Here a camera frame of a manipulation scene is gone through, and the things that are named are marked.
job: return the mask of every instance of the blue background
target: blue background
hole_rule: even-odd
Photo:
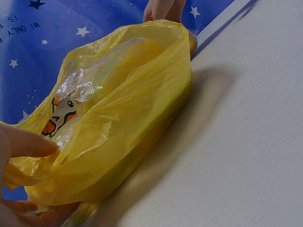
[[[40,2],[45,4],[36,9],[29,0],[0,0],[0,120],[6,123],[26,119],[43,101],[69,51],[120,26],[141,23],[148,0]],[[188,0],[182,22],[198,34],[232,2]],[[195,7],[200,14],[196,17],[191,13]],[[17,30],[19,26],[26,31]],[[84,27],[89,33],[77,35]],[[27,195],[22,187],[12,192],[4,188],[4,198],[26,200]]]

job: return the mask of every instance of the plastic wrapper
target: plastic wrapper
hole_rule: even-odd
[[[192,35],[169,21],[125,26],[75,49],[56,85],[15,127],[55,141],[56,153],[12,158],[5,184],[42,206],[84,201],[79,223],[132,172],[191,90]]]

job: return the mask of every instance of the white star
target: white star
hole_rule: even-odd
[[[18,123],[26,120],[28,117],[29,117],[29,114],[27,114],[25,111],[23,111],[23,118],[20,121],[18,121]]]
[[[12,66],[13,69],[14,69],[16,66],[18,66],[17,59],[16,59],[16,60],[12,60],[12,59],[11,59],[11,63],[10,63],[9,65]]]
[[[82,37],[84,37],[87,33],[90,33],[90,31],[86,30],[86,26],[84,28],[78,27],[78,33],[76,35],[81,35]]]
[[[191,7],[191,11],[189,13],[191,13],[192,15],[194,15],[195,18],[197,16],[201,15],[201,14],[198,13],[197,7],[192,7],[192,6],[190,6],[190,7]]]

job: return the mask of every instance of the white surface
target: white surface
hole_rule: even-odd
[[[181,116],[87,226],[302,226],[303,1],[260,0],[192,66]]]
[[[217,16],[202,32],[197,36],[198,46],[209,36],[223,26],[233,15],[240,11],[250,0],[234,0],[219,16]]]

